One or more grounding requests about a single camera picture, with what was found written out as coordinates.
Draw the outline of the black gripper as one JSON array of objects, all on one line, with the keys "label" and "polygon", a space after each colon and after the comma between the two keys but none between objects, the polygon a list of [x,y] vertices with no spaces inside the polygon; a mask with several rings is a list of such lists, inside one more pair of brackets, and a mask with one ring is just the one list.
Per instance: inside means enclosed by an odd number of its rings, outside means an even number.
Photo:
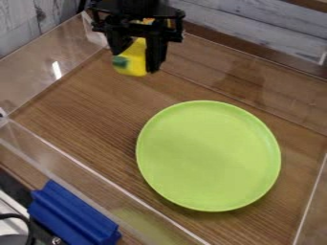
[{"label": "black gripper", "polygon": [[[156,73],[165,61],[166,41],[182,40],[185,12],[170,7],[164,0],[90,0],[88,10],[92,31],[105,34],[114,56],[132,45],[132,36],[146,37],[145,68],[148,73]],[[170,19],[170,29],[165,26],[165,19]]]}]

